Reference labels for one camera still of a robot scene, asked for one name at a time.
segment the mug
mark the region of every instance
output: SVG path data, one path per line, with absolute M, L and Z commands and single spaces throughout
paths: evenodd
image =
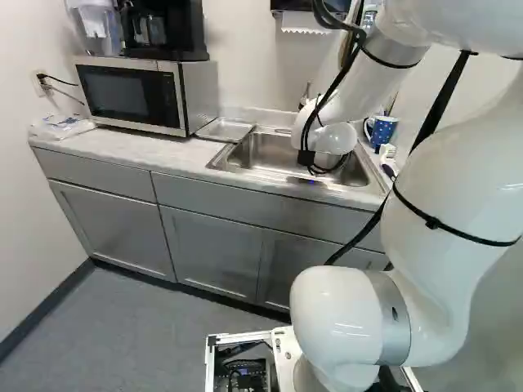
M 389 142 L 398 122 L 398 118 L 387 116 L 376 116 L 364 121 L 363 131 L 373 149 Z

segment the baseboard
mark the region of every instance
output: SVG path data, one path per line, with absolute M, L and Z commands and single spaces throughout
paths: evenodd
M 0 363 L 50 314 L 93 270 L 91 259 L 85 260 L 40 305 L 36 307 L 7 337 L 0 342 Z
M 290 316 L 288 313 L 283 313 L 283 312 L 279 312 L 277 310 L 267 309 L 267 308 L 264 308 L 259 305 L 247 304 L 245 302 L 235 300 L 228 296 L 221 296 L 214 292 L 206 292 L 205 290 L 201 290 L 196 287 L 186 286 L 185 284 L 168 282 L 168 281 L 162 280 L 160 278 L 155 278 L 153 276 L 140 274 L 139 272 L 131 271 L 129 269 L 125 269 L 123 267 L 119 267 L 117 265 L 110 264 L 106 261 L 101 261 L 101 260 L 97 260 L 97 259 L 92 259 L 92 261 L 95 264 L 95 266 L 98 268 L 102 268 L 104 270 L 110 270 L 117 274 L 121 274 L 124 276 L 128 276 L 129 278 L 134 278 L 136 280 L 140 280 L 141 282 L 144 282 L 144 283 L 152 284 L 152 285 L 162 287 L 162 288 L 174 291 L 174 292 L 184 292 L 185 294 L 189 294 L 191 296 L 197 296 L 198 298 L 202 298 L 207 301 L 216 302 L 218 304 L 229 306 L 231 308 L 242 310 L 244 312 L 257 314 L 258 316 L 265 317 L 266 319 L 273 319 L 275 321 L 278 321 L 281 323 L 286 323 L 286 324 L 291 323 Z

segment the cabinet door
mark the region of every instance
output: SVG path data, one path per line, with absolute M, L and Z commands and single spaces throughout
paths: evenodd
M 257 302 L 267 307 L 288 310 L 293 280 L 303 270 L 322 265 L 341 245 L 294 234 L 267 230 L 264 236 Z M 382 253 L 352 249 L 336 266 L 360 270 L 383 270 L 387 257 Z
M 161 206 L 178 280 L 254 302 L 262 229 Z
M 156 204 L 49 183 L 89 256 L 176 280 Z

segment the microwave door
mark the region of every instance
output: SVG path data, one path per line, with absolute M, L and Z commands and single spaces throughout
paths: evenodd
M 77 65 L 77 70 L 89 111 L 96 120 L 143 130 L 147 128 L 135 124 L 184 128 L 173 73 L 93 65 Z

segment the stainless steel sink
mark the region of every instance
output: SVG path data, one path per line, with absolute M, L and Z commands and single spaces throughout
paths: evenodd
M 257 127 L 237 145 L 227 145 L 207 165 L 211 169 L 241 173 L 271 181 L 323 186 L 329 189 L 359 189 L 384 194 L 360 145 L 336 171 L 326 175 L 311 175 L 297 163 L 297 150 L 291 146 L 290 132 Z M 338 155 L 316 154 L 315 163 L 332 167 Z

